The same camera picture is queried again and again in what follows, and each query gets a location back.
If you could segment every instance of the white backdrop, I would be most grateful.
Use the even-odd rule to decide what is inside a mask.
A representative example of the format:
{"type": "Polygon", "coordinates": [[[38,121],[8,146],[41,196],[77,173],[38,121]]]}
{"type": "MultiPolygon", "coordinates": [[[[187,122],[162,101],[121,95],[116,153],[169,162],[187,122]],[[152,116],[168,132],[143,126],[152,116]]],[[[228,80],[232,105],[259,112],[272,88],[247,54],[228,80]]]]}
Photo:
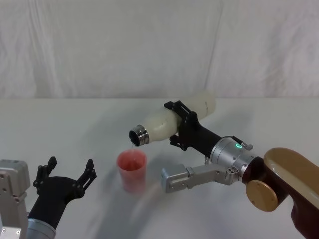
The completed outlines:
{"type": "Polygon", "coordinates": [[[0,0],[0,98],[319,96],[318,42],[316,0],[0,0]]]}

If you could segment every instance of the white bottle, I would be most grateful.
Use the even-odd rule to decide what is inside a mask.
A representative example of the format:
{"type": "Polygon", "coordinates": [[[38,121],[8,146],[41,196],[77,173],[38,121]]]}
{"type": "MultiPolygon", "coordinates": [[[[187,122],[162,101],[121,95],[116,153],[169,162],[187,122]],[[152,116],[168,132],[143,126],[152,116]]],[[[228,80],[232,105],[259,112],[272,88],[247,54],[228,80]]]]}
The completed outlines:
{"type": "MultiPolygon", "coordinates": [[[[214,95],[208,91],[180,101],[191,111],[195,111],[199,120],[213,113],[216,106],[214,95]]],[[[163,107],[133,128],[129,134],[130,139],[135,146],[167,139],[177,133],[180,120],[174,111],[163,107]]]]}

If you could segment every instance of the red cup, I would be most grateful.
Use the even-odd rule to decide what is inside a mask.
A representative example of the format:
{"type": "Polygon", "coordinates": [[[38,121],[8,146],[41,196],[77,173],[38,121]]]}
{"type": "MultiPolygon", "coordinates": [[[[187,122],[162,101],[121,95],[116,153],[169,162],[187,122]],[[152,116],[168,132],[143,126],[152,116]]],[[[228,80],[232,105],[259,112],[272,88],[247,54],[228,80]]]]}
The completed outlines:
{"type": "Polygon", "coordinates": [[[145,189],[146,163],[146,155],[138,149],[126,150],[118,156],[116,165],[127,192],[139,193],[145,189]]]}

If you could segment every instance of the white tabletop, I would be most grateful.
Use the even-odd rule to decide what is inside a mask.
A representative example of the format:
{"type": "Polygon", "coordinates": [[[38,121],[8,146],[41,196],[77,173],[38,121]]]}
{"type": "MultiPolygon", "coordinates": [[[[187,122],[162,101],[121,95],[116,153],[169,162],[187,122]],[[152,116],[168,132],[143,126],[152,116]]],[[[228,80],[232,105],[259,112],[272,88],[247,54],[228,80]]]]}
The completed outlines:
{"type": "MultiPolygon", "coordinates": [[[[131,144],[129,130],[167,100],[1,100],[0,158],[24,160],[30,178],[56,156],[52,176],[77,179],[92,158],[97,179],[82,199],[72,201],[57,228],[57,239],[269,239],[303,238],[290,218],[287,198],[274,212],[257,210],[245,186],[208,183],[165,194],[161,168],[204,163],[168,140],[142,146],[148,156],[147,190],[133,196],[121,188],[117,155],[131,144]]],[[[263,156],[272,147],[291,148],[319,165],[319,99],[218,99],[202,120],[209,130],[252,143],[263,156]]],[[[27,191],[27,209],[37,194],[27,191]]]]}

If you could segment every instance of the round gold cap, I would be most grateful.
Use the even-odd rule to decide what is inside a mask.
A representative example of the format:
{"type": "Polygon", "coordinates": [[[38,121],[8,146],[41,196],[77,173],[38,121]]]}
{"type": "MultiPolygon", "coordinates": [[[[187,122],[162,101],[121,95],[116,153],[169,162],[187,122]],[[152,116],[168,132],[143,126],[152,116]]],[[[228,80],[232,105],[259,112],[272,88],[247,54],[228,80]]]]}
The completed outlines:
{"type": "Polygon", "coordinates": [[[249,201],[264,212],[272,212],[278,206],[276,193],[262,181],[250,181],[246,186],[246,194],[249,201]]]}

